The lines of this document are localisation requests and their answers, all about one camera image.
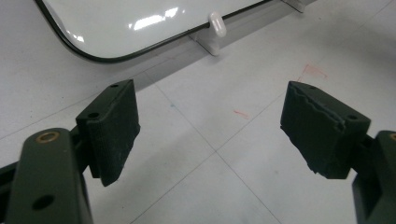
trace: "floor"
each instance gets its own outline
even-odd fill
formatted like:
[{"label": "floor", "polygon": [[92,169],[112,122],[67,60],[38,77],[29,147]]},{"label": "floor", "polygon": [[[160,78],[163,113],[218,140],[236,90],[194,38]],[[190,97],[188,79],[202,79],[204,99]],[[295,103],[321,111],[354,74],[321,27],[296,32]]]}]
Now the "floor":
[{"label": "floor", "polygon": [[235,25],[219,57],[184,37],[97,64],[62,46],[33,1],[2,1],[0,165],[30,134],[73,128],[101,90],[134,78],[142,130],[120,179],[104,188],[84,174],[95,223],[356,223],[355,173],[314,175],[280,114],[298,80],[370,118],[371,136],[395,130],[396,1],[318,0],[279,19],[280,4],[265,12],[271,22],[253,11]]}]

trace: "black edge trim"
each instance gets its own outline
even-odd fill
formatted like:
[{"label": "black edge trim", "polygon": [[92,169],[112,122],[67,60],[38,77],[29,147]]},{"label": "black edge trim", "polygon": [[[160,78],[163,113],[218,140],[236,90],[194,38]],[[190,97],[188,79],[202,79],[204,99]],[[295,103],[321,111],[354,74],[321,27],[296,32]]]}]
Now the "black edge trim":
[{"label": "black edge trim", "polygon": [[[260,5],[263,5],[263,4],[271,2],[271,1],[273,1],[273,0],[261,1],[259,3],[251,5],[249,7],[244,7],[242,9],[239,9],[239,10],[237,10],[235,12],[232,12],[232,13],[230,13],[228,15],[225,15],[222,18],[224,20],[226,20],[228,18],[231,18],[232,16],[238,15],[238,14],[240,14],[242,12],[245,12],[247,10],[250,10],[250,9],[254,8],[254,7],[258,7]],[[159,48],[159,47],[161,47],[163,45],[166,45],[166,44],[168,44],[168,43],[170,43],[172,41],[180,39],[183,36],[195,33],[195,32],[197,32],[199,30],[202,30],[204,28],[209,27],[209,22],[207,22],[205,24],[202,24],[200,26],[192,28],[192,29],[190,29],[190,30],[188,30],[186,32],[183,32],[183,33],[181,33],[179,35],[174,35],[174,36],[172,36],[170,38],[167,38],[167,39],[165,39],[165,40],[163,40],[163,41],[161,41],[161,42],[159,42],[157,44],[151,45],[151,46],[149,46],[149,47],[147,47],[145,49],[141,49],[139,51],[136,51],[134,53],[127,54],[125,56],[121,56],[121,57],[117,57],[117,58],[101,58],[101,57],[96,57],[96,56],[93,56],[93,55],[91,55],[89,53],[86,53],[86,52],[82,51],[81,49],[77,48],[76,46],[74,46],[72,44],[72,42],[70,42],[70,40],[61,31],[61,29],[59,28],[59,26],[56,23],[56,21],[52,18],[52,16],[50,15],[50,12],[48,11],[48,9],[47,9],[46,5],[44,4],[43,0],[35,0],[35,2],[37,3],[37,5],[40,8],[41,12],[43,13],[44,17],[47,19],[47,22],[49,23],[49,25],[52,28],[52,30],[55,32],[55,34],[60,39],[62,39],[62,41],[66,44],[66,46],[69,47],[72,51],[74,51],[79,56],[82,56],[82,57],[84,57],[84,58],[86,58],[86,59],[88,59],[90,61],[96,62],[96,63],[121,63],[121,62],[125,62],[125,61],[128,61],[128,60],[131,60],[132,58],[135,58],[135,57],[138,57],[138,56],[140,56],[142,54],[145,54],[145,53],[147,53],[149,51],[157,49],[157,48]]]}]

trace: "orange mark on floor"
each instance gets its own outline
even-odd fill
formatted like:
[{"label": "orange mark on floor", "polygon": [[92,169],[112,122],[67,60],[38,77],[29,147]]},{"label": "orange mark on floor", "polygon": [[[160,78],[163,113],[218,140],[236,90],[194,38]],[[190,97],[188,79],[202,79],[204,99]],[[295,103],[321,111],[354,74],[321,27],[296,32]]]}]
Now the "orange mark on floor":
[{"label": "orange mark on floor", "polygon": [[244,118],[244,119],[248,119],[248,115],[245,114],[245,113],[242,113],[241,111],[234,110],[233,112],[234,112],[235,114],[241,116],[241,117]]},{"label": "orange mark on floor", "polygon": [[312,77],[321,77],[324,79],[327,79],[327,74],[322,72],[319,68],[315,67],[314,65],[311,64],[306,64],[304,71],[301,73],[301,75],[297,78],[297,81],[300,82],[303,80],[303,77],[305,75],[310,75]]}]

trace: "glossy white surface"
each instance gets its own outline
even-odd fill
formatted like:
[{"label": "glossy white surface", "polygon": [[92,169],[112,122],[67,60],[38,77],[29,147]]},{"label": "glossy white surface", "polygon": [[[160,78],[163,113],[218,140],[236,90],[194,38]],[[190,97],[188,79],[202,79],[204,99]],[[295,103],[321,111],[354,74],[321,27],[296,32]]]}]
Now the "glossy white surface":
[{"label": "glossy white surface", "polygon": [[100,58],[132,54],[260,0],[43,0],[78,49]]},{"label": "glossy white surface", "polygon": [[126,172],[108,188],[84,174],[95,224],[356,224],[354,174],[310,172],[279,117],[299,79],[372,119],[371,136],[395,130],[396,0],[318,0],[275,21],[285,11],[226,21],[217,58],[185,37],[97,64],[62,46],[33,1],[0,1],[0,165],[30,134],[71,129],[98,92],[134,78],[142,133]]}]

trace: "white plastic clip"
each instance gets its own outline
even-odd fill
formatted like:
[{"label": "white plastic clip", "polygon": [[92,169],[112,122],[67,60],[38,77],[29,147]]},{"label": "white plastic clip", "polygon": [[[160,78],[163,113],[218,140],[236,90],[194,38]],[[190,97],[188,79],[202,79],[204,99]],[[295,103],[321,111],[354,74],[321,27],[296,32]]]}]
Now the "white plastic clip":
[{"label": "white plastic clip", "polygon": [[300,0],[282,0],[282,1],[301,13],[304,13],[305,11],[305,4],[302,3]]},{"label": "white plastic clip", "polygon": [[209,51],[213,56],[218,56],[220,51],[219,38],[227,35],[224,20],[218,12],[212,12],[209,15],[210,27],[200,30],[190,37],[198,42],[204,49]]}]

